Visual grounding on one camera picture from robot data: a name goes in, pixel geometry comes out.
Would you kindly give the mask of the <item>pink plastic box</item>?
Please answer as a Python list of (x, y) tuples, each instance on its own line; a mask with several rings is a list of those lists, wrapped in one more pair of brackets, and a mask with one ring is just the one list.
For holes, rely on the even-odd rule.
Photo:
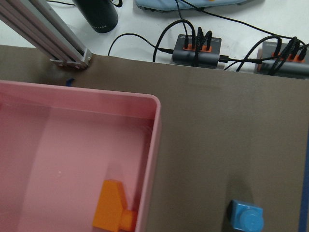
[(93, 232), (108, 179), (145, 231), (160, 111), (149, 94), (1, 81), (1, 231)]

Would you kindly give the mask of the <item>orange sloped block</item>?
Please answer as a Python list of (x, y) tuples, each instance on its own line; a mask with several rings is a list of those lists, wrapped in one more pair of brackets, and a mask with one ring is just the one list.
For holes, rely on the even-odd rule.
[(99, 195), (92, 226), (109, 232), (133, 232), (137, 212), (129, 210), (122, 182), (105, 180)]

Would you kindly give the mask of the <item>small blue single-stud block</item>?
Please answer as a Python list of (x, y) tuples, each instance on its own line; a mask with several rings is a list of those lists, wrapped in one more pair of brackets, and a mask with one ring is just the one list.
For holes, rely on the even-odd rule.
[(247, 202), (231, 201), (230, 224), (242, 232), (261, 232), (264, 227), (263, 209)]

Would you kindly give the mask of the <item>blue teach pendant tablet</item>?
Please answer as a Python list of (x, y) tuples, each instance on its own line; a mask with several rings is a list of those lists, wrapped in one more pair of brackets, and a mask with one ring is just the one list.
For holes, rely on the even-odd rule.
[(209, 8), (230, 5), (244, 5), (256, 0), (136, 0), (135, 4), (142, 9), (152, 11), (175, 11), (178, 9)]

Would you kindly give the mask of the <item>black water bottle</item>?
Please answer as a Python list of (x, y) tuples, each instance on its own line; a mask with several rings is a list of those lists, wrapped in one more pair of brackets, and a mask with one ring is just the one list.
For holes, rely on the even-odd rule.
[(110, 0), (74, 0), (73, 3), (98, 33), (110, 32), (118, 24), (118, 14)]

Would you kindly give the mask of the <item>aluminium frame post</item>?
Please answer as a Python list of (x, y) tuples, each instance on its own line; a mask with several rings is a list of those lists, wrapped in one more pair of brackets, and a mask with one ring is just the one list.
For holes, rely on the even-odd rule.
[(58, 66), (89, 66), (91, 51), (46, 1), (2, 0), (0, 19)]

